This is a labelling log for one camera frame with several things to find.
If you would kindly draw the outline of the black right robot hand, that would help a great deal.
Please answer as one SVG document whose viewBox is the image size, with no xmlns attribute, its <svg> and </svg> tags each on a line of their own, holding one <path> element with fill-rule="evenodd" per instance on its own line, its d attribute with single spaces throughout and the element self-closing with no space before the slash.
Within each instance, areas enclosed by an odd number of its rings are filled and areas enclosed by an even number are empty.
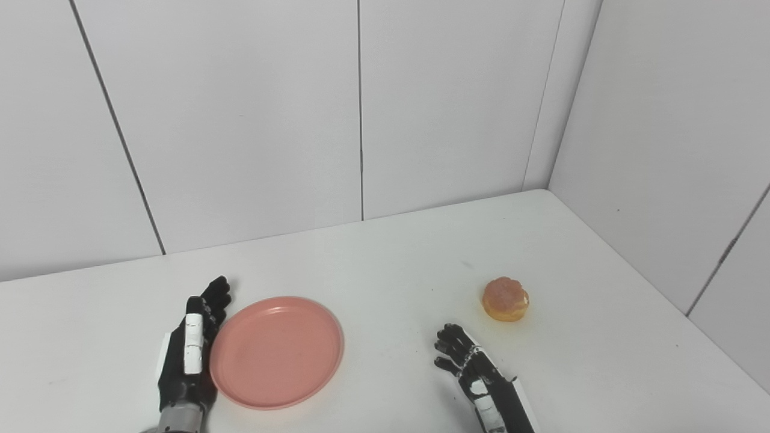
<svg viewBox="0 0 770 433">
<path fill-rule="evenodd" d="M 484 432 L 537 431 L 518 377 L 506 378 L 462 326 L 445 324 L 434 348 L 441 353 L 434 364 L 457 379 Z"/>
</svg>

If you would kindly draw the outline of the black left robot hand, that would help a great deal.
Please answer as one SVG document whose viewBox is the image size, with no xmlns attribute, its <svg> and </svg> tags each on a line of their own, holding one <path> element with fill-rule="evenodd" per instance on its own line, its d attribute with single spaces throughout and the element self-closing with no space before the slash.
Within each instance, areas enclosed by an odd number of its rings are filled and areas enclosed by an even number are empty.
<svg viewBox="0 0 770 433">
<path fill-rule="evenodd" d="M 201 372 L 185 373 L 185 319 L 170 333 L 163 367 L 158 379 L 159 410 L 179 401 L 201 406 L 206 413 L 214 405 L 217 388 L 210 373 L 210 354 L 214 340 L 226 320 L 226 307 L 232 301 L 230 285 L 220 275 L 199 296 L 191 296 L 185 314 L 202 319 Z"/>
</svg>

